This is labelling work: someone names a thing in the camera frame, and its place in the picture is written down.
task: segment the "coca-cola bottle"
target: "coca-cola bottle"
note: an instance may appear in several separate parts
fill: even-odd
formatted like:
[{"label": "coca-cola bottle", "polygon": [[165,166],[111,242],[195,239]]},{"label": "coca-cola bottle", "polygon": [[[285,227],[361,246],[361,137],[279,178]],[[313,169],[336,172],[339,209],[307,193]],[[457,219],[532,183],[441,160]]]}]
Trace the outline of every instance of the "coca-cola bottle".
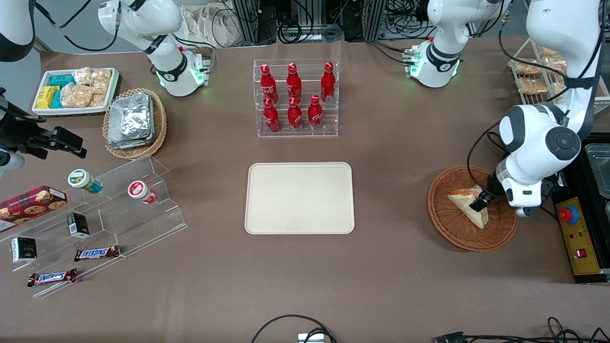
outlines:
[{"label": "coca-cola bottle", "polygon": [[265,110],[263,111],[265,123],[267,126],[269,126],[271,133],[278,133],[282,129],[282,123],[279,121],[278,110],[273,107],[273,103],[271,102],[270,98],[265,98],[263,100],[263,105],[265,105]]},{"label": "coca-cola bottle", "polygon": [[334,66],[332,65],[332,62],[327,62],[324,64],[324,75],[322,75],[322,80],[320,82],[320,97],[322,98],[322,102],[325,104],[335,101],[335,82],[337,82],[337,79],[335,78],[333,69]]},{"label": "coca-cola bottle", "polygon": [[275,86],[275,79],[269,72],[269,66],[263,64],[260,66],[262,76],[260,77],[260,86],[263,88],[263,94],[265,98],[269,98],[273,101],[273,104],[277,104],[279,101],[278,89]]},{"label": "coca-cola bottle", "polygon": [[288,122],[290,123],[290,130],[296,134],[303,130],[303,121],[301,120],[301,109],[296,98],[288,99]]},{"label": "coca-cola bottle", "polygon": [[288,65],[288,78],[286,79],[286,86],[288,87],[288,96],[295,98],[298,104],[301,103],[301,77],[296,72],[296,64],[291,63]]},{"label": "coca-cola bottle", "polygon": [[320,105],[320,97],[317,95],[311,96],[311,103],[307,109],[309,117],[309,127],[311,131],[319,131],[322,129],[322,106]]}]

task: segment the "teal package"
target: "teal package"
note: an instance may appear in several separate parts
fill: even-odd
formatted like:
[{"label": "teal package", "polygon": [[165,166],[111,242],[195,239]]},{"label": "teal package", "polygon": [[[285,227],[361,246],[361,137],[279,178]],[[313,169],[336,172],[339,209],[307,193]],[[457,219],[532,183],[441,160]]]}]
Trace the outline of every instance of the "teal package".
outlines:
[{"label": "teal package", "polygon": [[74,82],[74,77],[72,75],[55,75],[51,76],[49,85],[58,85],[59,87],[63,87],[72,82]]},{"label": "teal package", "polygon": [[57,92],[55,92],[55,95],[53,96],[53,102],[51,103],[51,108],[52,109],[62,108],[62,91],[61,90],[58,90]]}]

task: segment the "round wicker basket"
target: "round wicker basket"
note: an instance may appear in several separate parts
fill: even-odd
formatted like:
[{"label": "round wicker basket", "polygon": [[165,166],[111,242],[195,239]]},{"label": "round wicker basket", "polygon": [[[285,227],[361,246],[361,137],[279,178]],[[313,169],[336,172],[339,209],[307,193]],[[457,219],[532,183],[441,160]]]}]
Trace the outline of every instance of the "round wicker basket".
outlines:
[{"label": "round wicker basket", "polygon": [[[470,167],[475,179],[487,184],[489,172]],[[502,247],[513,237],[519,218],[507,201],[494,200],[487,211],[489,222],[479,229],[449,200],[447,195],[456,189],[474,187],[466,166],[449,168],[434,179],[428,192],[428,212],[434,226],[451,243],[470,251],[489,251]]]},{"label": "round wicker basket", "polygon": [[[154,127],[155,127],[155,135],[157,138],[150,145],[144,146],[136,146],[135,148],[128,149],[114,149],[109,144],[106,144],[106,149],[110,151],[116,157],[121,157],[124,159],[138,159],[144,155],[152,155],[161,148],[163,145],[163,141],[165,140],[165,134],[167,133],[167,116],[165,115],[165,108],[163,108],[163,104],[159,97],[152,91],[143,88],[130,89],[124,93],[121,93],[117,96],[118,98],[125,98],[127,96],[132,96],[136,93],[146,93],[152,98],[152,115],[154,117]],[[108,141],[108,120],[110,117],[110,108],[106,109],[106,113],[104,114],[104,124],[102,126],[102,135]]]}]

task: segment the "snickers bar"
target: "snickers bar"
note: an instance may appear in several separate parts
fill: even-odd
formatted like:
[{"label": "snickers bar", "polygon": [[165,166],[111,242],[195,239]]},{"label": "snickers bar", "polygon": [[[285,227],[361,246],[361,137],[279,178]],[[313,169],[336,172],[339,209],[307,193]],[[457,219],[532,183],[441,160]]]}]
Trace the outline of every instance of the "snickers bar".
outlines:
[{"label": "snickers bar", "polygon": [[89,250],[76,250],[75,262],[81,259],[96,259],[96,258],[113,258],[121,254],[118,245],[107,248],[89,249]]},{"label": "snickers bar", "polygon": [[56,282],[62,282],[62,281],[70,281],[72,283],[75,282],[76,281],[76,268],[69,270],[67,272],[61,272],[61,273],[50,273],[50,274],[34,273],[34,274],[32,274],[32,276],[30,276],[30,279],[27,281],[27,286],[28,287],[40,286],[42,284],[56,283]]}]

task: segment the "table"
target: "table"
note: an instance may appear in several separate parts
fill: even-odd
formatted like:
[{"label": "table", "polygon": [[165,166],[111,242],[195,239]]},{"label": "table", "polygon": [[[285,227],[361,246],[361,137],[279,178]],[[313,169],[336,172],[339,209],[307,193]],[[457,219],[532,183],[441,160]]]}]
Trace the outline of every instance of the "table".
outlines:
[{"label": "table", "polygon": [[[515,51],[525,37],[506,39]],[[395,42],[410,46],[413,42]],[[263,140],[256,135],[254,59],[339,57],[338,138]],[[477,136],[519,102],[494,39],[474,39],[444,88],[408,80],[364,43],[222,49],[210,86],[173,98],[141,53],[43,53],[43,71],[115,67],[121,91],[154,90],[168,114],[155,155],[189,227],[46,299],[0,259],[2,342],[249,342],[272,317],[325,323],[341,343],[429,342],[470,334],[547,334],[548,316],[591,334],[610,317],[610,288],[572,284],[558,225],[544,213],[521,220],[502,249],[469,253],[434,228],[432,180],[465,163]],[[50,152],[0,181],[2,198],[40,184],[67,188],[67,174],[101,174],[124,160],[104,149],[101,117],[55,118],[85,139],[88,156]],[[608,121],[597,129],[607,131]],[[473,164],[500,152],[482,143]],[[341,236],[252,236],[243,227],[248,168],[256,162],[345,161],[353,169],[356,227]],[[261,342],[295,342],[307,322],[268,327]]]}]

